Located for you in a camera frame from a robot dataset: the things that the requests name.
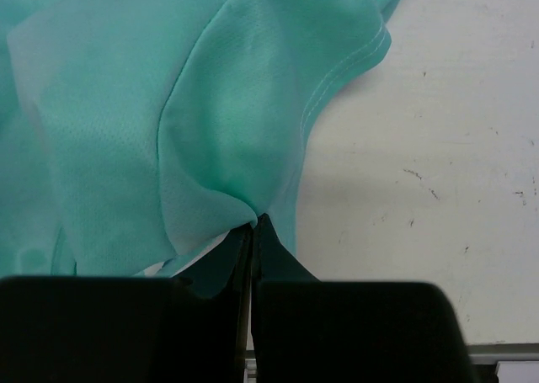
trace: mint green shirt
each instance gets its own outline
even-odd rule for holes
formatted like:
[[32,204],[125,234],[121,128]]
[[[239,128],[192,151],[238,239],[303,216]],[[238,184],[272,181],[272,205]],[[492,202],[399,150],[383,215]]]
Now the mint green shirt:
[[0,0],[0,277],[170,275],[269,213],[398,0]]

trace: garment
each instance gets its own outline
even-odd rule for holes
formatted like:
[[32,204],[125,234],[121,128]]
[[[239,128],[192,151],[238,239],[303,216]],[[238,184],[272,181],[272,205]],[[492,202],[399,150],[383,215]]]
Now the garment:
[[398,0],[0,0],[0,276],[167,276],[269,213]]

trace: stitched seam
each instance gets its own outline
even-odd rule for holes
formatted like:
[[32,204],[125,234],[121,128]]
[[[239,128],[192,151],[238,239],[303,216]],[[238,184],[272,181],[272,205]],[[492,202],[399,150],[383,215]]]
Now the stitched seam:
[[170,241],[170,238],[168,237],[167,233],[167,227],[165,224],[165,219],[163,215],[163,202],[162,202],[162,191],[161,191],[161,166],[160,166],[160,158],[159,158],[159,136],[161,134],[161,119],[163,118],[163,112],[167,108],[168,101],[171,99],[172,94],[174,93],[174,90],[176,89],[176,86],[178,85],[178,81],[181,78],[182,74],[184,73],[185,67],[188,65],[189,60],[191,58],[191,55],[193,54],[193,51],[195,50],[196,46],[199,44],[200,39],[208,29],[208,27],[213,23],[213,21],[216,19],[217,15],[225,8],[225,6],[228,5],[228,3],[231,0],[225,0],[223,4],[217,9],[215,14],[211,16],[211,18],[208,20],[202,31],[200,32],[199,36],[196,38],[195,42],[193,43],[193,46],[191,47],[189,53],[187,54],[187,58],[185,59],[185,63],[182,66],[182,68],[179,71],[178,76],[174,80],[174,83],[172,87],[170,88],[170,93],[168,93],[167,98],[165,99],[165,102],[159,112],[159,116],[157,119],[157,135],[156,135],[156,160],[157,160],[157,200],[158,200],[158,206],[159,206],[159,216],[161,217],[161,223],[163,224],[163,230],[165,233],[165,236],[168,239],[168,242],[170,243],[171,247],[174,248],[174,245]]
[[337,80],[339,80],[339,78],[341,78],[351,67],[355,66],[355,65],[359,65],[360,63],[362,63],[364,60],[368,59],[369,57],[371,57],[372,55],[374,55],[383,45],[384,43],[384,40],[386,40],[386,37],[387,37],[387,32],[384,33],[384,36],[382,36],[382,38],[380,39],[380,43],[376,46],[376,48],[371,52],[369,53],[368,55],[365,55],[363,56],[361,59],[359,59],[358,61],[354,61],[352,62],[350,65],[348,65],[347,67],[345,67],[343,70],[341,70],[339,73],[337,73],[334,78],[328,83],[328,86],[323,90],[322,94],[320,94],[320,98],[318,99],[318,101],[314,104],[314,106],[311,108],[311,110],[309,111],[309,113],[307,114],[307,117],[305,118],[305,122],[303,122],[302,124],[302,127],[301,127],[301,130],[300,130],[300,134],[303,138],[303,132],[305,130],[305,127],[307,125],[307,122],[309,121],[309,118],[311,117],[312,115],[312,112],[314,112],[314,110],[316,109],[316,107],[320,104],[320,102],[322,101],[324,95],[326,95],[326,93],[328,92],[328,90],[331,88],[331,86],[334,84],[334,82],[336,82]]
[[63,234],[63,227],[60,226],[58,232],[56,233],[56,241],[54,243],[54,249],[52,251],[52,260],[51,260],[51,275],[56,275],[58,272],[58,263],[60,262],[60,257],[63,252],[64,245],[60,245],[61,235]]
[[375,35],[371,38],[371,40],[369,40],[366,44],[364,44],[361,48],[359,49],[356,49],[355,51],[352,51],[348,56],[346,56],[342,61],[340,61],[339,63],[337,63],[333,69],[331,69],[329,72],[326,73],[326,75],[323,77],[322,80],[320,80],[320,83],[316,86],[316,88],[314,89],[314,91],[312,92],[311,94],[311,97],[309,97],[307,103],[305,104],[305,108],[303,109],[303,112],[302,112],[302,119],[300,121],[300,124],[303,123],[303,117],[305,116],[305,113],[307,112],[307,107],[309,106],[309,104],[311,103],[312,99],[314,98],[314,96],[318,93],[318,90],[320,89],[320,87],[322,87],[322,85],[324,84],[324,82],[328,79],[328,77],[330,77],[333,72],[335,72],[342,64],[346,63],[349,59],[351,59],[352,57],[354,57],[355,55],[357,55],[358,53],[362,52],[364,49],[368,48],[375,40],[376,38],[378,38],[378,36],[380,35],[380,33],[382,32],[384,28],[384,24],[383,24],[383,21],[380,22],[380,27],[378,28],[378,31],[375,33]]

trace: white surface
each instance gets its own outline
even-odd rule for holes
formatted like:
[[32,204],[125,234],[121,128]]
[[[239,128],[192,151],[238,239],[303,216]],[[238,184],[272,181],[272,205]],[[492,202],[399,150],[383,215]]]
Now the white surface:
[[389,29],[312,133],[298,257],[435,282],[469,343],[539,342],[539,0],[402,0]]
[[499,383],[537,383],[539,362],[499,362]]

